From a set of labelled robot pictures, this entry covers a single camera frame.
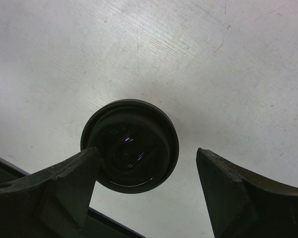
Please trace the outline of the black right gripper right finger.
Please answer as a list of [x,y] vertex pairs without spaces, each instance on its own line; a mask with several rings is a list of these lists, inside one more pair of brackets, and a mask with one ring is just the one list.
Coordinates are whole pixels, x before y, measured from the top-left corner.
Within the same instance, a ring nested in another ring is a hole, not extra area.
[[216,238],[298,238],[298,188],[198,149],[197,169]]

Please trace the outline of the black plastic cup lid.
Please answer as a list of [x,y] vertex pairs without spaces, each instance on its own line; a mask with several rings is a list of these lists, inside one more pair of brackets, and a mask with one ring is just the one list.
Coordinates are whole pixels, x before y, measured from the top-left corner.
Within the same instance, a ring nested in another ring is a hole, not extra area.
[[96,111],[81,134],[80,149],[95,147],[101,157],[98,182],[126,194],[164,183],[179,157],[171,119],[146,101],[123,99]]

